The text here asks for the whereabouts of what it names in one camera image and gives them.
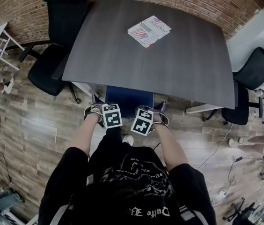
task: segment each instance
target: wooden floor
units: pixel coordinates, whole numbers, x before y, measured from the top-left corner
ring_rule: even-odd
[[[0,79],[9,80],[10,76],[14,75],[16,80],[11,94],[0,93],[0,151],[5,154],[12,178],[9,187],[26,199],[26,203],[16,207],[14,211],[28,220],[38,213],[47,180],[67,149],[73,133],[81,125],[83,111],[91,104],[91,99],[76,89],[78,97],[82,100],[81,104],[77,105],[68,89],[64,89],[57,97],[37,89],[27,78],[34,60],[29,58],[20,64],[17,62],[17,52],[11,51],[6,58],[20,67],[20,72],[15,73],[14,69],[8,66],[4,66],[3,71],[0,71]],[[104,96],[104,88],[97,88],[97,91],[100,96]],[[183,147],[190,164],[198,168],[214,153],[231,125],[223,125],[220,112],[212,120],[203,122],[202,113],[184,114],[185,108],[195,106],[195,103],[172,97],[155,97],[156,102],[163,99],[167,101],[166,114],[170,119],[170,130]],[[260,155],[254,152],[244,153],[239,149],[230,148],[227,139],[264,135],[264,125],[261,122],[257,118],[254,121],[250,119],[246,126],[233,125],[217,153],[201,168],[205,178],[214,183],[210,192],[211,199],[218,190],[229,187],[228,172],[235,158],[260,158]],[[123,133],[130,133],[131,122],[124,121],[124,124]],[[92,152],[104,133],[99,126],[96,128]],[[154,147],[159,141],[155,132],[148,137],[132,135],[136,146]],[[157,147],[155,151],[163,160],[161,148]],[[264,200],[264,180],[259,176],[263,167],[262,162],[258,160],[244,159],[234,164],[231,176],[235,175],[236,184],[230,188],[225,200],[214,207],[219,225],[225,224],[221,218],[230,209],[231,203],[239,202],[241,197],[245,197],[247,203]],[[0,162],[0,185],[4,186],[7,182],[5,164]],[[208,181],[206,183],[211,190],[212,184]]]

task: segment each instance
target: newspaper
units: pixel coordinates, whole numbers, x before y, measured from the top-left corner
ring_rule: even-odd
[[[155,16],[136,24],[128,29],[130,34],[145,48],[170,33],[171,28]]]

